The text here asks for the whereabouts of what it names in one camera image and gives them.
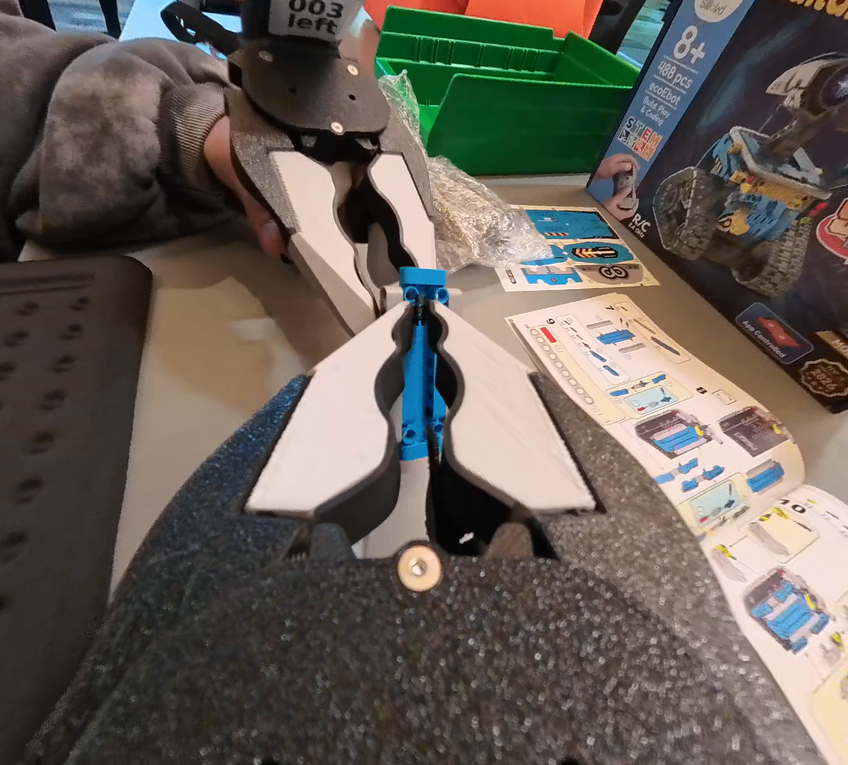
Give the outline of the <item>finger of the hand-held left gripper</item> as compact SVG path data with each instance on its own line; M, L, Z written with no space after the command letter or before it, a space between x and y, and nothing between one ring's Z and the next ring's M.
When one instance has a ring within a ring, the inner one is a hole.
M381 294L368 266L375 219L358 196L370 167L327 165L297 151L272 151L268 158L281 189L291 259L348 334L359 334L380 314Z
M407 163L400 154L382 153L368 167L376 196L376 219L387 235L388 254L397 268L435 269L435 229Z

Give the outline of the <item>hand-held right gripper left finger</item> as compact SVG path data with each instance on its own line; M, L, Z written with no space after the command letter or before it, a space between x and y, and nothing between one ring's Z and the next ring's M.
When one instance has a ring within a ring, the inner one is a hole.
M404 388L409 306L400 303L319 362L249 494L249 513L382 522L400 485L390 411Z

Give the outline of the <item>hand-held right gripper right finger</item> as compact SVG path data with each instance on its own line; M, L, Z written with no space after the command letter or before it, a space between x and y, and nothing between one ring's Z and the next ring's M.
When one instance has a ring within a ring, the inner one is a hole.
M536 517L596 500L534 385L534 372L447 305L430 306L447 408L443 457L462 479Z

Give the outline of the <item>blue perforated building beam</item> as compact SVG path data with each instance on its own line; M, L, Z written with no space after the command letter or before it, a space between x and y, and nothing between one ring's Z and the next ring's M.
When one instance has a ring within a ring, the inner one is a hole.
M446 403L437 388L438 359L435 329L431 327L432 304L447 300L446 272L438 269L402 267L399 285L405 302L412 307L411 341L404 358L405 385L402 394L401 431L398 447L402 462L424 459L430 452L431 441L439 450ZM426 325L415 325L414 309L418 297L429 301Z

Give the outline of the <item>person's left forearm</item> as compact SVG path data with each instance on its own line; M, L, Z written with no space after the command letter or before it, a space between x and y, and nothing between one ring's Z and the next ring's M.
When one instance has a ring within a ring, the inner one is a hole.
M167 39L59 34L1 0L1 259L169 241L236 212L204 144L225 65Z

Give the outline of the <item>grey desk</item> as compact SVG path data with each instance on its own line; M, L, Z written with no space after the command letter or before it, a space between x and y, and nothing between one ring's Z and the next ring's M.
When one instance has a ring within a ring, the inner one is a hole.
M761 667L707 560L597 428L561 408L606 513L555 562L448 559L427 593L394 552L292 550L242 510L272 399L345 341L239 223L132 251L156 285L113 599L39 763L758 763ZM601 463L610 467L601 467Z

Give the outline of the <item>person's left hand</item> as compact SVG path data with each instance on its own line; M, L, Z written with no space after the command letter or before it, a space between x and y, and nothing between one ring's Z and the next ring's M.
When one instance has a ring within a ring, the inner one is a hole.
M288 236L269 210L254 196L237 172L231 152L230 121L221 117L204 141L204 158L216 179L241 205L256 240L268 256L289 263Z

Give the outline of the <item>clear bubble wrap bag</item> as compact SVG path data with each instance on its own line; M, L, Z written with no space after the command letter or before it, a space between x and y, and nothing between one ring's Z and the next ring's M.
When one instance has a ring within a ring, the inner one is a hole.
M421 137L421 109L406 71L377 81L401 140L424 176L425 202L433 223L436 267L456 272L471 265L505 269L550 259L551 247L527 213L443 156L429 156Z

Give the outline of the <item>green plastic bin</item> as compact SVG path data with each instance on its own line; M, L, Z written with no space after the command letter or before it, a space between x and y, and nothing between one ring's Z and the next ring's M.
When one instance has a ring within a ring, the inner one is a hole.
M428 154L477 177L590 172L640 73L574 32L395 6L375 67L406 76Z

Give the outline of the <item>open instruction booklet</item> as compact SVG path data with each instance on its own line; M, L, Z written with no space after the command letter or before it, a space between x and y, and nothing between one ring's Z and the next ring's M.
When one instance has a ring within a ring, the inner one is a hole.
M624 294L506 322L673 504L825 761L846 763L846 505L804 484L788 428Z

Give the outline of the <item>blue sticker sheet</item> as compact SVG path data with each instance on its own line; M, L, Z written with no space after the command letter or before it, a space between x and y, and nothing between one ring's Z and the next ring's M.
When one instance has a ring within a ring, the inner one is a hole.
M600 211L586 207L515 208L526 213L551 254L496 270L504 291L605 290L660 284Z

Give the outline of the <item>black dotted mat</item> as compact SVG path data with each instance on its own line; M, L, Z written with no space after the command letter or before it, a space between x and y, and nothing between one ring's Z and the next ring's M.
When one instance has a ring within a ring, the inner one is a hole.
M16 763L109 602L152 274L2 265L1 757Z

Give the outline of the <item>dark blue toy set box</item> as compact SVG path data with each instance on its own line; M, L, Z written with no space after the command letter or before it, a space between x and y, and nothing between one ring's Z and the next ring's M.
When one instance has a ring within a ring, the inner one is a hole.
M847 405L847 0L676 0L586 186L832 413Z

